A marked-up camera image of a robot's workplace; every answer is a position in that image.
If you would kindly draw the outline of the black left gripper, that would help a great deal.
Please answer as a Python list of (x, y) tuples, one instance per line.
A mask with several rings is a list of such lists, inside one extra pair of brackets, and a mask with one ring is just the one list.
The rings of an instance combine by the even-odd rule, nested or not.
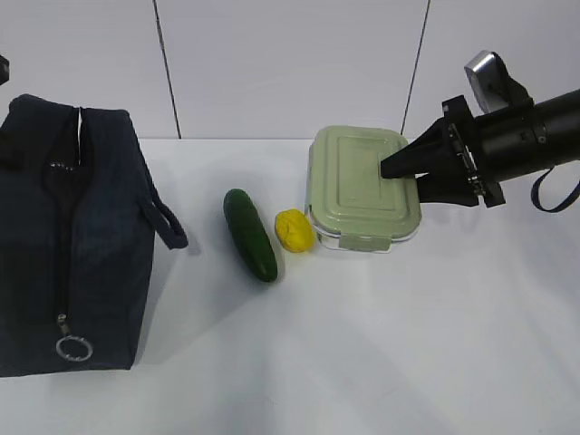
[(0, 55), (0, 85), (7, 83), (10, 80), (10, 62)]

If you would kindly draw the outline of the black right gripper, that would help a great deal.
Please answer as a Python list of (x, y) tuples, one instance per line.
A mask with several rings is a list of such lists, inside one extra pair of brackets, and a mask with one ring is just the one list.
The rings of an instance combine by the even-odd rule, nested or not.
[(442, 103), (443, 118), (381, 162), (381, 176), (416, 178), (420, 203), (487, 207), (505, 202), (500, 183), (534, 172), (535, 104), (527, 98), (475, 117), (464, 97)]

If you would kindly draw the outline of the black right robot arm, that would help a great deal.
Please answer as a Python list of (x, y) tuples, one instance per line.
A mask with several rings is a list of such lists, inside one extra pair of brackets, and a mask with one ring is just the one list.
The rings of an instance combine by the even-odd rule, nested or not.
[(475, 117), (463, 96), (420, 137), (381, 162), (385, 179), (414, 177), (420, 202), (465, 207), (505, 203), (501, 182), (579, 158), (579, 93)]

